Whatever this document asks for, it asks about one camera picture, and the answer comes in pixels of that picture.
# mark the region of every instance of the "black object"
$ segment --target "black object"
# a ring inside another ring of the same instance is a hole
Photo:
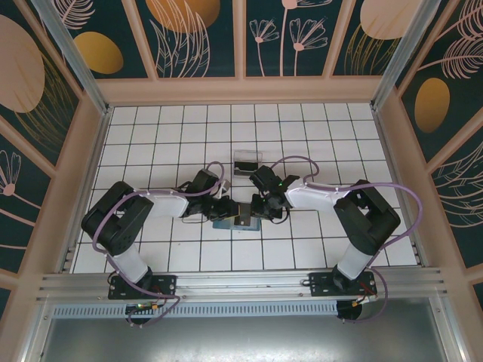
[[[233,174],[235,176],[251,176],[258,169],[258,162],[233,162]]]
[[[360,179],[355,185],[369,183]],[[364,215],[361,209],[368,208]],[[354,247],[375,255],[401,223],[398,214],[374,188],[351,191],[337,200],[335,212]]]
[[[331,271],[310,273],[309,280],[303,282],[304,287],[310,288],[312,296],[360,296],[367,293],[361,284],[364,284],[374,294],[377,294],[372,271],[362,272],[345,290],[341,290],[334,283]]]
[[[285,197],[288,186],[293,183],[298,176],[289,175],[284,180],[275,175],[270,167],[262,166],[250,176],[250,181],[260,190],[263,197],[253,195],[252,210],[253,215],[262,219],[281,219],[281,209],[292,206]]]
[[[352,305],[352,300],[337,300],[337,318],[355,321],[362,313],[362,304]]]
[[[176,275],[153,275],[150,280],[151,285],[146,289],[153,293],[162,293],[173,296],[176,293],[176,282]],[[111,300],[155,299],[154,296],[148,296],[133,289],[119,276],[111,278],[107,297]]]
[[[107,213],[118,201],[133,191],[133,188],[127,183],[122,181],[115,183],[84,216],[81,223],[82,230],[93,238],[99,224],[106,217]],[[134,239],[143,227],[152,206],[153,203],[150,200],[139,195],[127,200],[118,209],[118,211],[122,211],[124,214],[121,217],[112,215],[108,219],[102,232],[99,234],[97,242],[111,256],[122,254],[134,243]]]

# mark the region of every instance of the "dark green wallpaper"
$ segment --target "dark green wallpaper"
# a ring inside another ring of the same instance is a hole
[[[483,107],[483,3],[461,1],[402,95],[427,161]]]
[[[17,273],[51,178],[0,135],[0,268]]]
[[[433,174],[467,268],[483,263],[483,128]]]
[[[281,58],[285,76],[322,74],[341,1],[303,3],[286,9],[279,0],[247,1],[247,77],[282,75]]]
[[[2,320],[3,312],[7,308],[8,298],[11,291],[5,288],[0,288],[0,321]]]
[[[401,25],[408,25],[414,15],[409,4],[408,0],[357,0],[334,75],[382,75],[404,35]],[[363,5],[367,9],[365,14],[372,14],[364,18],[364,22],[361,18]],[[364,29],[370,29],[369,33],[377,38],[366,34]]]
[[[441,13],[446,8],[446,5],[448,5],[448,2],[449,2],[449,0],[441,0],[441,2],[439,3],[438,10],[436,11],[435,16],[432,18],[431,23],[429,23],[428,27],[426,28],[426,31],[424,32],[423,36],[421,37],[421,40],[420,40],[418,46],[416,46],[416,49],[414,50],[414,52],[411,55],[411,58],[409,59],[406,66],[403,68],[401,74],[399,75],[398,80],[395,82],[396,87],[399,87],[399,85],[401,85],[401,83],[404,80],[406,74],[408,73],[409,69],[413,65],[414,58],[421,51],[421,48],[424,46],[424,43],[428,39],[428,36],[431,33],[432,29],[435,27],[435,24],[438,22],[438,19],[441,16]]]
[[[160,78],[235,76],[232,0],[136,4]]]
[[[57,163],[78,98],[12,0],[0,4],[0,116]]]

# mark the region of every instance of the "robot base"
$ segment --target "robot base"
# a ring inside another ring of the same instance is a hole
[[[176,275],[153,275],[149,291],[173,296],[176,293],[176,280]],[[111,278],[108,299],[155,299],[155,297],[138,292],[131,288],[121,277],[115,276]]]

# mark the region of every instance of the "white tile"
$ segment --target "white tile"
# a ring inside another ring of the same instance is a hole
[[[280,142],[257,142],[257,149],[262,153],[263,162],[276,162],[282,158]]]
[[[309,141],[310,159],[313,161],[335,161],[331,141]]]
[[[258,141],[279,141],[280,125],[278,122],[257,123]]]
[[[169,241],[171,240],[172,217],[152,217],[143,225],[141,241]]]
[[[391,183],[392,178],[385,161],[363,161],[368,181],[372,183]]]
[[[177,164],[180,144],[160,144],[154,148],[154,164]]]
[[[119,166],[126,163],[128,158],[129,145],[107,145],[104,146],[101,166]]]
[[[255,141],[255,123],[232,123],[232,141]]]
[[[303,103],[302,113],[304,121],[324,121],[327,119],[324,103]]]
[[[107,135],[106,144],[129,144],[131,143],[131,135],[133,126],[111,126]]]
[[[263,269],[262,241],[233,241],[232,248],[233,270]]]
[[[115,107],[111,124],[133,124],[137,107]]]
[[[297,269],[325,268],[322,239],[294,239],[295,267]]]
[[[96,189],[110,189],[118,181],[122,181],[124,166],[99,167],[97,174]]]
[[[202,239],[202,224],[194,223],[192,220],[173,219],[172,241],[190,241]]]
[[[308,140],[330,140],[329,123],[326,121],[305,122]]]
[[[181,143],[180,164],[204,164],[204,143]]]
[[[333,268],[344,256],[350,242],[348,238],[324,238],[327,267]]]
[[[335,158],[338,161],[360,161],[361,155],[356,141],[333,141]]]
[[[338,161],[341,183],[353,184],[365,179],[364,168],[361,161]]]
[[[392,187],[376,187],[376,190],[386,199],[392,207],[400,207],[396,191]]]
[[[128,164],[152,164],[154,144],[131,145],[129,148]]]
[[[255,110],[253,104],[233,104],[232,122],[253,122],[255,121]]]
[[[355,136],[360,139],[378,140],[376,124],[374,121],[354,121]]]
[[[164,189],[176,186],[177,165],[152,166],[150,189]]]
[[[254,232],[254,231],[245,231],[245,230],[232,230],[232,239],[233,240],[247,240],[247,239],[261,239],[262,233],[261,231]]]
[[[255,186],[248,187],[238,187],[234,186],[232,190],[232,199],[238,202],[251,202],[251,197],[253,194],[258,195],[258,189]]]
[[[230,123],[210,123],[206,130],[206,142],[230,142],[232,129]]]
[[[91,244],[79,244],[74,273],[104,273],[106,258],[98,253]]]
[[[172,242],[168,271],[199,271],[199,246],[199,241],[191,241],[187,243]]]
[[[230,230],[215,229],[212,222],[202,224],[202,240],[229,240],[231,237]]]
[[[303,122],[282,122],[280,124],[281,138],[284,141],[305,140],[305,127]]]
[[[309,151],[307,150],[306,141],[285,141],[282,144],[284,149],[284,156],[305,156],[309,157]],[[290,159],[286,162],[298,162],[300,159]]]
[[[315,168],[312,171],[309,162],[288,162],[285,164],[285,174],[300,176],[300,180],[313,172],[315,172]]]
[[[153,272],[168,271],[169,243],[141,243],[139,254]]]
[[[326,103],[325,111],[329,121],[349,121],[349,110],[345,103]]]
[[[388,266],[386,250],[381,250],[376,259],[371,263],[371,266]]]
[[[417,264],[409,237],[402,238],[393,245],[389,245],[386,252],[391,266]]]
[[[137,107],[136,124],[157,124],[159,120],[159,106]]]
[[[206,140],[206,124],[183,124],[181,142],[204,142]]]
[[[183,106],[163,106],[159,115],[159,123],[183,122]]]
[[[319,162],[320,172],[314,177],[315,183],[340,184],[337,164],[335,162]]]
[[[202,164],[181,164],[178,167],[177,184],[181,185],[186,181],[193,181],[196,174],[203,168]]]
[[[294,268],[294,250],[292,240],[264,240],[263,263],[265,269]]]
[[[293,238],[320,238],[317,211],[292,211],[290,213]]]
[[[231,144],[230,143],[207,143],[206,144],[206,158],[205,163],[218,161],[222,164],[228,164],[231,159]]]
[[[230,122],[229,104],[208,106],[208,122]]]
[[[402,216],[401,209],[394,209],[394,211],[399,215],[399,219],[401,219],[401,223],[396,228],[396,230],[393,232],[393,234],[394,235],[400,235],[403,232],[405,232],[406,230],[408,230],[408,228],[406,227],[405,218]]]
[[[299,103],[296,104],[279,104],[278,114],[280,121],[302,121],[302,108]]]
[[[383,147],[379,140],[359,140],[359,149],[363,160],[385,160]]]
[[[347,236],[346,231],[340,223],[339,217],[334,210],[327,212],[319,212],[320,225],[323,238],[335,238]]]
[[[354,129],[351,121],[330,121],[329,128],[333,140],[355,139]]]
[[[285,212],[282,219],[273,220],[274,222],[281,222],[285,218]],[[269,220],[262,220],[262,236],[263,239],[286,239],[291,238],[290,217],[282,224],[276,225]]]
[[[278,108],[276,104],[256,104],[255,120],[257,122],[278,121]]]
[[[206,123],[207,106],[184,106],[183,123]]]
[[[181,141],[181,124],[160,124],[156,143],[178,143]]]
[[[127,166],[124,174],[124,182],[135,189],[147,189],[151,166]]]
[[[154,143],[157,130],[157,124],[137,124],[134,126],[131,143]]]
[[[348,106],[352,119],[372,119],[369,103],[349,103]]]
[[[202,242],[202,272],[225,272],[232,269],[231,241]]]

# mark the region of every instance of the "white arm segment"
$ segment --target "white arm segment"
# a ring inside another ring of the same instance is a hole
[[[314,186],[333,187],[331,185],[323,185],[314,183]],[[298,209],[317,210],[325,212],[334,212],[334,205],[340,198],[346,196],[349,192],[329,192],[312,189],[304,185],[302,181],[296,181],[288,186],[285,197],[290,205]]]
[[[160,216],[181,217],[188,207],[188,201],[182,196],[151,194],[146,197],[154,204],[147,219]],[[122,254],[112,257],[116,269],[133,283],[137,283],[148,271],[148,265],[141,259],[137,248],[136,244],[132,244]]]

